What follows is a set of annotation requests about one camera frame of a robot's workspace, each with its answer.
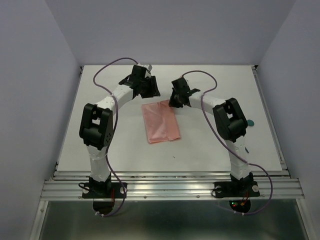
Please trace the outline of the pink satin napkin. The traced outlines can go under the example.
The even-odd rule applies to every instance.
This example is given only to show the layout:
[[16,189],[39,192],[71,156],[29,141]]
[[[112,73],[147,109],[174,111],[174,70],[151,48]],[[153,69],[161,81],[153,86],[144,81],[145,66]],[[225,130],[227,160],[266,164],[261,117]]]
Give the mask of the pink satin napkin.
[[141,110],[149,144],[181,138],[176,115],[169,106],[169,100],[143,104]]

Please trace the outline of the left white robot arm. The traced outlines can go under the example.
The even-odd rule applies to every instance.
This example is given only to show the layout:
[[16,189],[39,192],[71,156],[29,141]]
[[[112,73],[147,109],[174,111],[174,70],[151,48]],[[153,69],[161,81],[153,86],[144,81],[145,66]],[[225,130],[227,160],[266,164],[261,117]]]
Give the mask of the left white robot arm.
[[84,199],[106,199],[125,184],[112,183],[112,172],[107,163],[108,150],[115,133],[119,109],[135,97],[160,96],[156,77],[150,64],[136,64],[114,91],[99,102],[87,103],[82,112],[79,136],[86,145],[90,160],[88,182],[80,183]]

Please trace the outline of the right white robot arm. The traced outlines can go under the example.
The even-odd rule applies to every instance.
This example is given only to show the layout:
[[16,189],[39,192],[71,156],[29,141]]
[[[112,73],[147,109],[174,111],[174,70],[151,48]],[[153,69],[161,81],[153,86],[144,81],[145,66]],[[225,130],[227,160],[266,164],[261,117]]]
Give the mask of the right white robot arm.
[[190,89],[184,77],[173,80],[172,85],[169,106],[188,106],[211,114],[217,130],[215,135],[226,145],[230,160],[230,181],[214,182],[211,194],[216,198],[235,198],[250,192],[254,179],[251,168],[244,159],[247,153],[245,135],[248,123],[238,101],[233,97],[224,100],[205,95],[197,88]]

